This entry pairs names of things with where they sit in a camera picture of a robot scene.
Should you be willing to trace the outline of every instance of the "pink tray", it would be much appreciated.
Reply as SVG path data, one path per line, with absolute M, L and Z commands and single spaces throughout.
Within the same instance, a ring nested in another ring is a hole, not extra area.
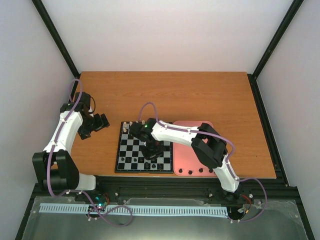
M 209 124 L 208 121 L 176 121 L 175 125 L 185 127 L 199 127 L 202 123 Z M 184 177 L 216 177 L 215 172 L 210 173 L 209 168 L 204 166 L 197 158 L 192 147 L 185 146 L 179 143 L 173 143 L 173 171 L 178 176 Z

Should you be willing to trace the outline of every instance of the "black cable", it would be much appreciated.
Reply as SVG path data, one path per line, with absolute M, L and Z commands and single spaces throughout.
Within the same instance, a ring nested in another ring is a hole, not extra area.
M 90 111 L 90 112 L 89 112 L 89 114 L 93 114 L 93 113 L 95 112 L 95 110 L 96 110 L 96 101 L 95 101 L 95 99 L 94 99 L 94 97 L 93 97 L 93 96 L 90 96 L 90 98 L 93 100 L 93 103 L 94 103 L 94 109 L 93 109 L 92 111 Z

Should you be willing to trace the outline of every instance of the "wooden tabletop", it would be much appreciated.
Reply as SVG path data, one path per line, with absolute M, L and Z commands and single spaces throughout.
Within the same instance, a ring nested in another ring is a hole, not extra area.
M 105 114 L 110 122 L 88 139 L 76 136 L 71 156 L 83 174 L 178 177 L 115 173 L 121 122 L 138 120 L 141 106 L 154 102 L 160 120 L 211 122 L 235 144 L 230 161 L 239 177 L 276 177 L 245 72 L 82 72 L 80 80 L 83 90 L 95 99 L 95 113 Z M 142 119 L 154 116 L 148 106 Z

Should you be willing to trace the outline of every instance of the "white slotted strip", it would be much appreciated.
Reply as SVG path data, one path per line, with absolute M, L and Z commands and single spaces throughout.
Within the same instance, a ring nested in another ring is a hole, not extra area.
M 108 205 L 105 211 L 109 211 L 117 205 Z M 63 214 L 87 214 L 89 204 L 63 204 L 63 203 L 41 203 L 39 213 L 63 213 Z M 158 217 L 218 217 L 226 218 L 227 208 L 224 206 L 127 206 L 132 210 L 133 216 L 158 216 Z M 120 207 L 109 213 L 110 215 L 130 215 L 129 212 Z

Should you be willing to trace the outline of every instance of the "checkered board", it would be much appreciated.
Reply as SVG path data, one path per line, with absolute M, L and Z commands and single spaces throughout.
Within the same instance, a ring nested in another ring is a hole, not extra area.
M 173 173 L 173 144 L 164 141 L 165 151 L 154 160 L 146 160 L 140 151 L 144 145 L 139 139 L 129 135 L 129 122 L 124 132 L 121 123 L 118 152 L 116 155 L 115 173 Z

